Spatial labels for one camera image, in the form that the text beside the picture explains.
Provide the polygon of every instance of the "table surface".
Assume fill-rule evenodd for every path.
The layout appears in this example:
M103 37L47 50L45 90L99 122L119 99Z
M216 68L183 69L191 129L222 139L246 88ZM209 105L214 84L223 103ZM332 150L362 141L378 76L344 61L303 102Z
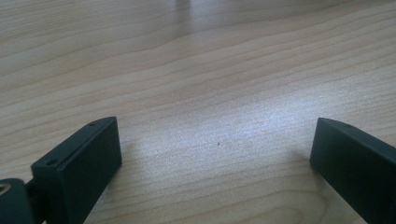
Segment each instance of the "table surface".
M310 168L319 117L396 146L394 1L0 3L0 178L117 116L85 223L364 223Z

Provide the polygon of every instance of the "screw hole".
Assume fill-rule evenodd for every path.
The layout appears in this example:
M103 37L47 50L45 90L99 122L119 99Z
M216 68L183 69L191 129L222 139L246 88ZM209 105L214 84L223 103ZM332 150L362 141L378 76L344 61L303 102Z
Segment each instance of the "screw hole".
M50 165L53 165L53 164L55 164L56 162L58 162L58 160L56 160L56 159L52 159L52 160L49 160L49 161L47 161L47 165L48 166L50 166Z
M11 189L10 184L0 184L0 195L6 193L9 189Z

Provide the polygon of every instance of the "black clamp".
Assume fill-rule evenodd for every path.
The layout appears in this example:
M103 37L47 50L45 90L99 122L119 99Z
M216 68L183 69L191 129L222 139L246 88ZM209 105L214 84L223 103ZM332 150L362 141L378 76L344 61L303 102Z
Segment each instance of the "black clamp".
M81 224L121 166L116 118L85 125L33 163L33 179L0 180L0 223Z

